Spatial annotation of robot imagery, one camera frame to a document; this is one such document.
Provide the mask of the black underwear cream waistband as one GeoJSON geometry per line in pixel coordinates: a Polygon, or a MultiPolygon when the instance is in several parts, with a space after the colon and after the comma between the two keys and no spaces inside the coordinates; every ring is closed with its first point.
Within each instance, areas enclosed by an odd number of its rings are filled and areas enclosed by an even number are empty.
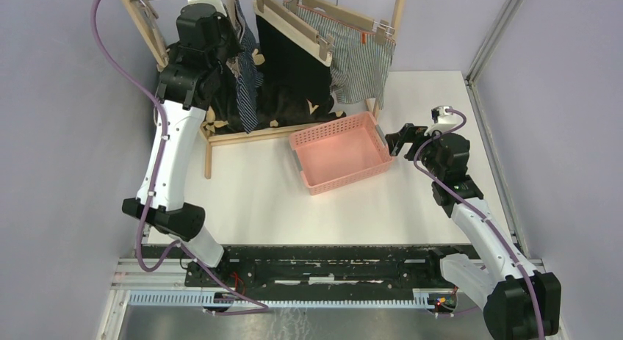
{"type": "Polygon", "coordinates": [[[256,26],[264,57],[259,66],[262,95],[292,96],[304,106],[311,105],[314,112],[330,112],[334,106],[330,68],[259,15],[256,26]]]}

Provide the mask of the navy striped underwear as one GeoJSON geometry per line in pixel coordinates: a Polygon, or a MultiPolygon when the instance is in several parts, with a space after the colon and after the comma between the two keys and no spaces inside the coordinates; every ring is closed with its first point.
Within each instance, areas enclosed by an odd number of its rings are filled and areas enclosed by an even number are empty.
{"type": "Polygon", "coordinates": [[[242,129],[249,133],[259,124],[257,115],[257,88],[263,83],[263,75],[258,71],[254,53],[258,50],[256,38],[250,29],[240,0],[227,0],[228,16],[236,33],[241,51],[228,61],[228,66],[236,79],[237,109],[242,129]]]}

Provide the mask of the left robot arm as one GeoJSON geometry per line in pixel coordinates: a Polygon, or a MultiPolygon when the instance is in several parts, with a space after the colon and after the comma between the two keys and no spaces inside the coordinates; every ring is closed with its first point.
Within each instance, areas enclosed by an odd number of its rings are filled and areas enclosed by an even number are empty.
{"type": "Polygon", "coordinates": [[[204,265],[214,286],[226,284],[231,266],[205,227],[203,207],[184,198],[192,148],[209,109],[235,106],[236,80],[227,61],[241,48],[229,19],[211,4],[188,4],[176,20],[179,41],[156,89],[158,122],[145,179],[122,211],[178,238],[204,265]]]}

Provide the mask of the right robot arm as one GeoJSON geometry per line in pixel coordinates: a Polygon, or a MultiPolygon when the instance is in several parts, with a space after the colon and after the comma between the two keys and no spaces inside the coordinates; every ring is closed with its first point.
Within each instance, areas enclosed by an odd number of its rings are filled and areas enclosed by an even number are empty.
{"type": "Polygon", "coordinates": [[[432,179],[433,198],[463,231],[480,257],[478,266],[463,253],[441,255],[425,265],[433,286],[457,286],[483,312],[493,339],[546,339],[560,330],[561,283],[540,272],[512,239],[502,233],[478,185],[467,172],[470,142],[459,134],[427,132],[405,124],[385,135],[391,156],[405,144],[405,158],[432,179]]]}

